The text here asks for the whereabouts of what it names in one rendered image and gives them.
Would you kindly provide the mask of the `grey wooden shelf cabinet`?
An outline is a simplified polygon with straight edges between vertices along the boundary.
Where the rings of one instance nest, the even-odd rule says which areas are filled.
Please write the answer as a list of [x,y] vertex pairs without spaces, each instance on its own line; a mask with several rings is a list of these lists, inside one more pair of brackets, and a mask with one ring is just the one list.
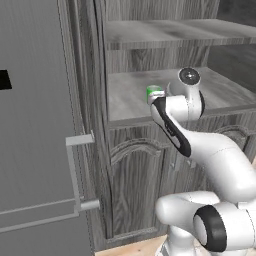
[[172,170],[180,153],[152,121],[146,102],[149,85],[166,86],[179,69],[192,67],[201,75],[205,111],[188,128],[222,133],[256,161],[256,0],[67,1],[81,125],[96,138],[79,148],[84,193],[101,203],[89,214],[94,247],[164,235],[156,218],[156,230],[114,236],[111,151],[142,138],[169,146],[158,198],[212,189],[206,173],[190,168],[185,157],[180,170]]

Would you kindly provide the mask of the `green cup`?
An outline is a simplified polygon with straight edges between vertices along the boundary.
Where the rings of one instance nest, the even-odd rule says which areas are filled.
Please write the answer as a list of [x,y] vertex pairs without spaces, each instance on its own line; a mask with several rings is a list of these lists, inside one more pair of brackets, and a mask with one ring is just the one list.
[[157,97],[165,95],[164,90],[158,85],[150,85],[146,88],[147,103],[152,104]]

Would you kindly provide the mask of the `grey fridge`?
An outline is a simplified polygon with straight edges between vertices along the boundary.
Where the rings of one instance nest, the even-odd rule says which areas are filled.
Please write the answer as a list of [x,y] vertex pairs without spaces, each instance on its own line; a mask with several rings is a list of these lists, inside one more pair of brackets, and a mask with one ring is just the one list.
[[59,11],[0,0],[0,256],[91,256],[65,140],[76,132]]

